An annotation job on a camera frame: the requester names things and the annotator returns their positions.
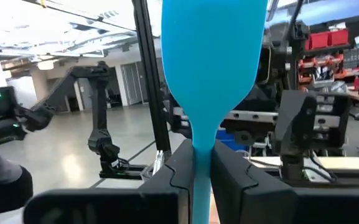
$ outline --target black metal frame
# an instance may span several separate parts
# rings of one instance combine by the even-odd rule
[[[171,147],[167,124],[162,112],[162,96],[157,69],[154,39],[150,25],[149,11],[146,0],[133,0],[136,32],[138,33],[139,49],[146,77],[146,89],[149,100],[150,114],[154,131],[154,139],[158,151],[163,151],[165,159],[171,156]]]

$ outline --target gray floor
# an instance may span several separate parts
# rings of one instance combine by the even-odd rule
[[[97,183],[100,165],[98,156],[88,150],[86,143],[92,123],[90,113],[62,114],[50,126],[29,134],[25,141],[0,146],[0,154],[27,167],[34,178],[34,191],[40,193],[56,188],[85,188]],[[108,127],[113,142],[121,148],[120,156],[129,159],[154,140],[149,108],[143,105],[108,111]],[[184,140],[169,133],[171,147],[176,149]],[[359,121],[350,118],[345,146],[348,156],[359,156]],[[151,144],[132,164],[150,164],[156,156]],[[97,187],[135,188],[141,181],[105,180]],[[16,210],[0,214],[0,223],[20,223]]]

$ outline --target silicone spatula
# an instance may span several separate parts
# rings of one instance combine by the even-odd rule
[[[267,1],[162,4],[164,73],[193,132],[193,224],[208,223],[211,151],[219,124],[254,84]]]

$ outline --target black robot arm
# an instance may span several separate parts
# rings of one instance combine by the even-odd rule
[[[107,129],[106,87],[110,82],[110,68],[105,62],[97,66],[74,66],[55,84],[52,91],[31,109],[20,108],[21,116],[26,119],[25,127],[29,131],[46,128],[58,110],[62,96],[79,78],[88,79],[92,88],[93,129],[88,138],[88,147],[100,156],[103,178],[140,179],[144,166],[131,166],[128,161],[118,157],[119,147],[115,146]]]
[[[109,68],[103,63],[100,62],[101,65],[96,67],[74,66],[70,68],[44,99],[31,109],[20,107],[21,116],[27,120],[26,129],[33,132],[46,128],[58,111],[58,106],[62,101],[62,96],[66,95],[67,88],[72,87],[78,78],[103,79],[108,77]]]

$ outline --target ceiling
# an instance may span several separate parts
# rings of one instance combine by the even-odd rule
[[[268,11],[271,11],[269,7],[274,1],[269,0]],[[313,23],[313,18],[318,18],[316,21],[321,22],[321,13],[327,13],[327,5],[331,6],[333,2],[339,1],[356,2],[305,0],[307,5],[303,6],[300,17],[304,17],[309,23]],[[105,57],[106,50],[137,41],[131,0],[2,2],[4,7],[0,7],[0,59],[5,70],[59,57]],[[287,8],[293,7],[295,2],[296,0],[279,0],[273,20],[266,25],[288,20]],[[159,37],[162,0],[147,0],[147,4],[152,33]],[[332,17],[339,14],[341,13],[330,13],[330,18],[325,19],[334,20]]]

